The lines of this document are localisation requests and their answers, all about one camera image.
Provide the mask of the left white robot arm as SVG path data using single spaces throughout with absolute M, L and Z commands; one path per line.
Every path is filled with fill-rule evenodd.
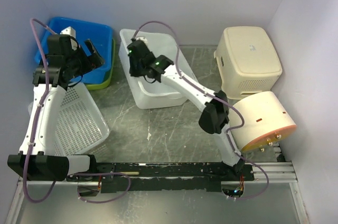
M 8 156 L 7 165 L 26 181 L 63 181 L 79 173 L 86 181 L 99 174 L 94 158 L 89 155 L 57 156 L 55 131 L 62 101 L 71 79 L 101 67 L 103 57 L 90 39 L 86 55 L 76 39 L 66 34 L 47 38 L 48 53 L 33 73 L 33 109 L 24 141 L 17 154 Z

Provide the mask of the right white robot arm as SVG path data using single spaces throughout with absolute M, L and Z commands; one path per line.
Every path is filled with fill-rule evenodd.
M 242 114 L 227 102 L 222 90 L 215 92 L 193 80 L 179 68 L 180 49 L 175 60 L 164 55 L 156 57 L 146 43 L 136 38 L 127 46 L 132 77 L 148 77 L 153 82 L 166 84 L 177 90 L 201 112 L 199 127 L 213 136 L 224 163 L 224 174 L 229 180 L 242 175 L 245 164 L 231 131 L 240 128 L 245 121 Z

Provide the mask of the white plastic tub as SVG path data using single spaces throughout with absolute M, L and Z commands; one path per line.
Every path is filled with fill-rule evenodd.
M 177 49 L 174 38 L 164 33 L 149 33 L 130 29 L 119 32 L 121 44 L 119 57 L 123 70 L 140 109 L 154 109 L 180 106 L 187 98 L 176 89 L 166 85 L 162 76 L 179 79 L 175 59 L 182 74 L 197 80 L 183 53 Z M 137 36 L 145 36 L 148 45 Z

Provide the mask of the beige perforated basket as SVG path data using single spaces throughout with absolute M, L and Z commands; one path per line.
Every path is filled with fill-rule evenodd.
M 233 100 L 270 91 L 283 72 L 273 43 L 261 27 L 224 29 L 214 58 L 222 80 L 221 89 Z

